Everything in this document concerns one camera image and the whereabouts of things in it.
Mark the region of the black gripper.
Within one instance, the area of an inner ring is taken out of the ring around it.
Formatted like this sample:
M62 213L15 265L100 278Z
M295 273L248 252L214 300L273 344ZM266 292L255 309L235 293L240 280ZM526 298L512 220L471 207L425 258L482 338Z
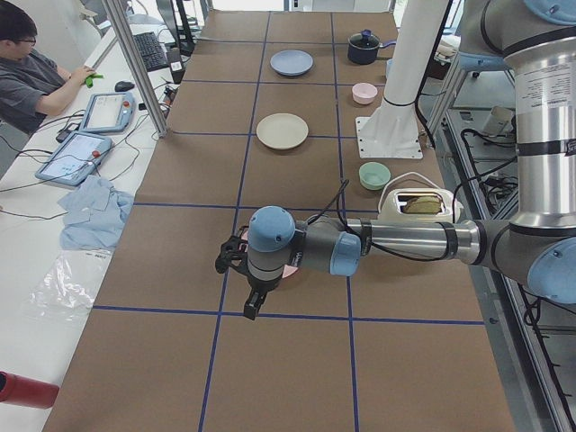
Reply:
M255 320L266 301L267 293L277 288L281 282L282 268L278 266L271 270L263 270L250 265L247 280L251 292L244 304L243 316Z

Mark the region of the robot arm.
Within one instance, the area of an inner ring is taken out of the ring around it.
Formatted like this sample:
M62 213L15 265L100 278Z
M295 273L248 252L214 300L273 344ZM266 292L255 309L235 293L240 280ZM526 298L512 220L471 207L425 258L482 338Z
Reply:
M518 210L510 220L295 221L267 206L252 216L242 266L254 319L285 266L352 275L379 249L417 261L458 259L485 266L547 300L575 301L575 4L469 1L463 55L496 56L513 69Z

